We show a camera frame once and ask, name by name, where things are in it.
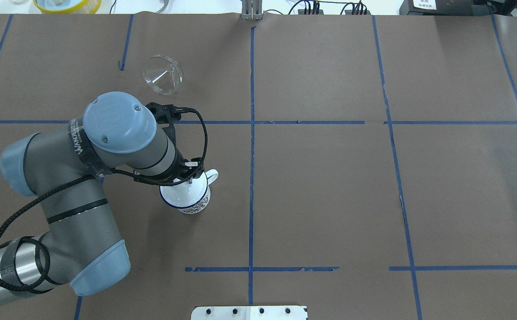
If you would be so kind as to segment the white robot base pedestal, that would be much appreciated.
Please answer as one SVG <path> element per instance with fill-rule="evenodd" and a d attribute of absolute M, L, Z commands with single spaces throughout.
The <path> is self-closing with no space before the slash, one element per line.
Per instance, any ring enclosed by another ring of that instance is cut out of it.
<path fill-rule="evenodd" d="M 193 309 L 192 320 L 307 320 L 306 306 L 200 306 Z"/>

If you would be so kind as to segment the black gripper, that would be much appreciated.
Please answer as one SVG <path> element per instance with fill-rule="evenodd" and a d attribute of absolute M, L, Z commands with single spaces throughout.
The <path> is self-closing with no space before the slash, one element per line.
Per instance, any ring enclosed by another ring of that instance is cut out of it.
<path fill-rule="evenodd" d="M 205 133 L 204 120 L 200 113 L 193 108 L 175 107 L 173 104 L 161 105 L 149 103 L 146 105 L 159 125 L 167 125 L 163 128 L 167 136 L 167 148 L 164 156 L 153 166 L 145 169 L 145 176 L 149 180 L 159 183 L 191 182 L 198 179 L 204 173 L 205 150 L 202 157 L 188 160 L 183 157 L 176 146 L 176 131 L 174 124 L 181 120 L 181 115 L 186 113 L 195 114 L 203 126 Z"/>

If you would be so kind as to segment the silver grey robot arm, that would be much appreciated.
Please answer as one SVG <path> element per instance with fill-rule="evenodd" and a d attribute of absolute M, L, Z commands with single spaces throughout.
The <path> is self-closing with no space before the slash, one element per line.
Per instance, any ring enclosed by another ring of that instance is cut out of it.
<path fill-rule="evenodd" d="M 124 92 L 96 97 L 81 117 L 33 133 L 4 149 L 0 172 L 33 200 L 0 226 L 0 307 L 68 284 L 91 296 L 125 278 L 128 250 L 101 180 L 112 174 L 154 186 L 176 186 L 202 174 L 199 158 L 185 159 L 174 122 L 193 108 L 142 104 Z"/>

